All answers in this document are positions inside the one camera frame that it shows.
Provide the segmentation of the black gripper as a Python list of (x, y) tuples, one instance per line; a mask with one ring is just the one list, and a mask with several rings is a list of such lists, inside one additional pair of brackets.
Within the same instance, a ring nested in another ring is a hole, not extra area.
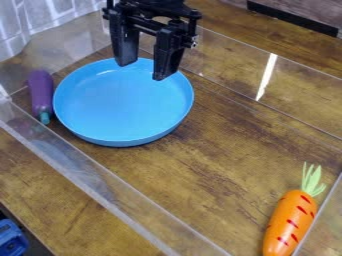
[(138, 60), (139, 31), (156, 35), (152, 74), (156, 81), (178, 71), (184, 47), (196, 46), (196, 23), (202, 13), (184, 1), (106, 0), (103, 18), (110, 22), (112, 50), (119, 66)]

